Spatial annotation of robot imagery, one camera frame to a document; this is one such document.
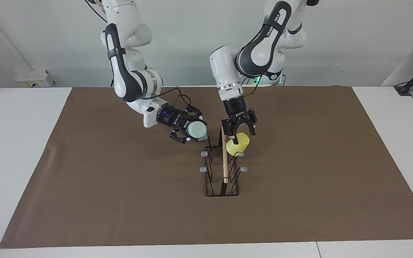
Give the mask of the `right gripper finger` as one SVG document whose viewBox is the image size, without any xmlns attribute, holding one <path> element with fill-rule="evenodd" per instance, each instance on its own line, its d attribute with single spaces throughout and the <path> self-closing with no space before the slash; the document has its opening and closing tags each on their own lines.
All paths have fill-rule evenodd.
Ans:
<svg viewBox="0 0 413 258">
<path fill-rule="evenodd" d="M 193 105 L 186 105 L 186 119 L 188 122 L 202 122 L 202 113 Z"/>
<path fill-rule="evenodd" d="M 182 144 L 192 140 L 192 137 L 188 134 L 187 130 L 172 131 L 170 133 L 170 138 Z"/>
</svg>

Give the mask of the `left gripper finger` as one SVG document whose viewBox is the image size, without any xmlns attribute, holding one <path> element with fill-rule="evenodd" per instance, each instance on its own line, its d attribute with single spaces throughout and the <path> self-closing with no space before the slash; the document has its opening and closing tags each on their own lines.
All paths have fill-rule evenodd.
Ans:
<svg viewBox="0 0 413 258">
<path fill-rule="evenodd" d="M 232 120 L 222 120 L 223 134 L 232 139 L 234 145 L 238 145 L 239 141 L 236 137 L 236 124 Z"/>
<path fill-rule="evenodd" d="M 252 136 L 256 135 L 255 127 L 257 123 L 257 116 L 254 109 L 248 109 L 246 111 L 246 124 L 248 125 L 249 132 Z"/>
</svg>

